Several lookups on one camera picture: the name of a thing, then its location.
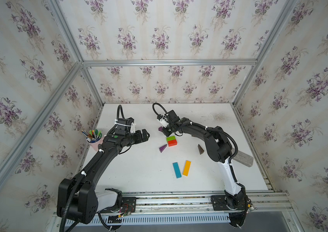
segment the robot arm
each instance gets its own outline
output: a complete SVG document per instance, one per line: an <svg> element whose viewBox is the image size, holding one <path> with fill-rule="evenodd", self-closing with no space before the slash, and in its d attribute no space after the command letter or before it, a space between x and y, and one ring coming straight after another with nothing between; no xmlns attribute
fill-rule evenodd
<svg viewBox="0 0 328 232"><path fill-rule="evenodd" d="M119 109L123 118L119 118ZM115 126L98 145L99 151L89 163L71 180L64 179L60 183L57 199L57 216L62 217L60 232L64 230L66 219L88 224L96 212L106 207L120 207L121 191L106 189L96 194L96 184L110 162L121 154L123 147L146 142L150 135L145 129L142 133L135 130L134 119L124 118L121 105L117 118Z"/></svg>
<svg viewBox="0 0 328 232"><path fill-rule="evenodd" d="M159 105L164 110L165 114L158 114L154 108L155 105ZM237 144L234 139L224 132L221 127L206 127L194 123L188 118L180 119L173 110L167 112L159 103L154 103L152 109L157 114L157 120L163 125L162 132L166 137L178 131L191 134L193 137L197 137L205 142L208 156L213 161L218 162L223 177L226 194L224 203L231 210L244 209L243 215L235 217L230 215L231 225L235 227L242 226L249 208L249 199L246 196L245 187L237 181L233 170L232 158L237 154ZM229 139L235 147L235 152L233 154Z"/></svg>

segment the purple triangular block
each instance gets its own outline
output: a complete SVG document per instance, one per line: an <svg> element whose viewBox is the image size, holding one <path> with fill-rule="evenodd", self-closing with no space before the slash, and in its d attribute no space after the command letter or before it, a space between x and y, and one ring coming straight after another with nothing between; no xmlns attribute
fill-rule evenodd
<svg viewBox="0 0 328 232"><path fill-rule="evenodd" d="M162 153L164 151L164 149L166 148L167 145L161 146L159 147L160 153Z"/></svg>

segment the brown triangular block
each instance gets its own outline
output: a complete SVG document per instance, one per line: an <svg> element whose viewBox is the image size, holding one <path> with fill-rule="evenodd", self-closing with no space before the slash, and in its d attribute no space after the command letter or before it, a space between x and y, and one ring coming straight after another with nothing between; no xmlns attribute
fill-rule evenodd
<svg viewBox="0 0 328 232"><path fill-rule="evenodd" d="M203 154L203 153L204 153L204 150L203 150L203 148L200 146L200 144L198 144L197 147L199 148L199 152L200 152L200 154Z"/></svg>

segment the green block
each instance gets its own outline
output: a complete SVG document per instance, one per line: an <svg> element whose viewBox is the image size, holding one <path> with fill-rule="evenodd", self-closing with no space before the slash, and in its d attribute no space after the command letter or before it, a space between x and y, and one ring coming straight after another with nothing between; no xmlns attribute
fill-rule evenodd
<svg viewBox="0 0 328 232"><path fill-rule="evenodd" d="M167 137L167 142L168 142L168 141L171 141L171 140L175 140L175 139L176 139L175 136Z"/></svg>

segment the metal rail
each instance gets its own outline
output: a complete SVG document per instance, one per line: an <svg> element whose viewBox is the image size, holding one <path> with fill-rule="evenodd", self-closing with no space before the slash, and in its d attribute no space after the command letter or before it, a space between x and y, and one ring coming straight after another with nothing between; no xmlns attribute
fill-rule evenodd
<svg viewBox="0 0 328 232"><path fill-rule="evenodd" d="M85 67L170 66L170 65L255 65L256 59L179 59L179 60L106 60L84 61Z"/></svg>

